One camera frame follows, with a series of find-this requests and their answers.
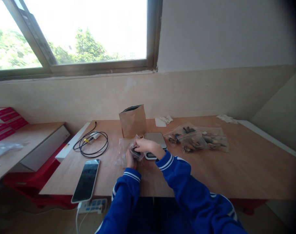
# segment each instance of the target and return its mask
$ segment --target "person's left hand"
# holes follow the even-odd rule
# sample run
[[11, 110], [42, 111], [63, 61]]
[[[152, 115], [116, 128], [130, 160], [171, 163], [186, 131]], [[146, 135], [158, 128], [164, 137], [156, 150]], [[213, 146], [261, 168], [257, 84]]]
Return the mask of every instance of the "person's left hand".
[[126, 152], [126, 162], [127, 162], [127, 166], [126, 167], [129, 167], [129, 168], [132, 168], [134, 170], [136, 170], [136, 167], [137, 167], [137, 162], [135, 161], [135, 159], [133, 158], [132, 154], [131, 154], [131, 151], [127, 150]]

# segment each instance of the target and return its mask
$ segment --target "brown paper bag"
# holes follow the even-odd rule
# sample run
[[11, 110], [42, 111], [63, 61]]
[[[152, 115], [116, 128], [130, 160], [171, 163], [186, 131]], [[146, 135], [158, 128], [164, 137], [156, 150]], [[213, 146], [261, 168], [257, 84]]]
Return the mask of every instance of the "brown paper bag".
[[144, 105], [126, 108], [119, 114], [124, 138], [143, 136], [147, 132]]

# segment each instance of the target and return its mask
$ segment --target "window frame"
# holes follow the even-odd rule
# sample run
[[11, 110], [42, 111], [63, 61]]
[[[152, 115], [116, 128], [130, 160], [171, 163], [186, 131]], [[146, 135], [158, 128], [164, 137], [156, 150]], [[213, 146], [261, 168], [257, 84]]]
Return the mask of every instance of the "window frame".
[[84, 76], [123, 72], [137, 72], [156, 70], [159, 53], [159, 41], [161, 30], [161, 14], [163, 0], [147, 0], [147, 56], [146, 59], [105, 61], [81, 64], [56, 64], [56, 59], [48, 46], [48, 43], [39, 28], [36, 20], [30, 26], [26, 15], [32, 18], [23, 0], [16, 0], [24, 9], [20, 9], [15, 0], [3, 0], [8, 11], [20, 28], [23, 36], [35, 53], [42, 68], [22, 68], [12, 70], [0, 70], [0, 81], [18, 79], [38, 79], [57, 76]]

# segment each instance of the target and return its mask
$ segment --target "window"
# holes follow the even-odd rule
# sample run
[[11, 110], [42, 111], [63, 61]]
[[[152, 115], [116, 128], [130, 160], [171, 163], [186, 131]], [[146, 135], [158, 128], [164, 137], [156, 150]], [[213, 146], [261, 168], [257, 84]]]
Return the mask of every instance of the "window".
[[0, 0], [0, 80], [156, 69], [162, 0]]

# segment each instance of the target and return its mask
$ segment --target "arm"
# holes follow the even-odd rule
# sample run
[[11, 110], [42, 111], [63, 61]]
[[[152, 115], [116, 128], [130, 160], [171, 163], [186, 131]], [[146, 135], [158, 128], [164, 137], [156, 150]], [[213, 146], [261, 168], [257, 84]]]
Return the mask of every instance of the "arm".
[[126, 158], [127, 168], [113, 188], [110, 209], [97, 229], [97, 234], [127, 232], [129, 218], [140, 195], [141, 174], [135, 170], [133, 157], [127, 154]]
[[159, 145], [150, 144], [149, 149], [143, 149], [158, 158], [156, 165], [174, 190], [179, 207], [190, 219], [196, 233], [246, 233], [226, 197], [210, 193], [204, 184], [192, 177], [191, 166], [184, 159], [173, 157]]

